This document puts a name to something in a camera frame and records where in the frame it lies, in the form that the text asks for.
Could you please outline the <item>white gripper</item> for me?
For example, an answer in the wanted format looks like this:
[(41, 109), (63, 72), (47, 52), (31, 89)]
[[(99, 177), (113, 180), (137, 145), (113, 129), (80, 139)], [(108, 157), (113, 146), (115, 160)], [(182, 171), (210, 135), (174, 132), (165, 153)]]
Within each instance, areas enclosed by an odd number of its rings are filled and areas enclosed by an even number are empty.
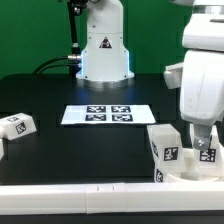
[(193, 147), (207, 150), (211, 126), (224, 116), (224, 15), (194, 13), (182, 45), (184, 61), (166, 66), (164, 78), (169, 89), (181, 88), (182, 118), (196, 123)]

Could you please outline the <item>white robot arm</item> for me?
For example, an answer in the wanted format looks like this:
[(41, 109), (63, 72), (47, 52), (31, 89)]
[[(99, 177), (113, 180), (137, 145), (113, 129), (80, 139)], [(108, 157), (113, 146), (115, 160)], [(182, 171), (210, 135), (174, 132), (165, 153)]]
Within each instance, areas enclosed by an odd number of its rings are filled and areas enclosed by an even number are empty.
[[(224, 119), (224, 0), (172, 0), (193, 8), (182, 45), (184, 61), (165, 68), (170, 89), (179, 88), (183, 120), (193, 124), (193, 147), (210, 147), (215, 122)], [(118, 0), (87, 0), (87, 45), (78, 80), (103, 87), (134, 76), (123, 45), (123, 12)]]

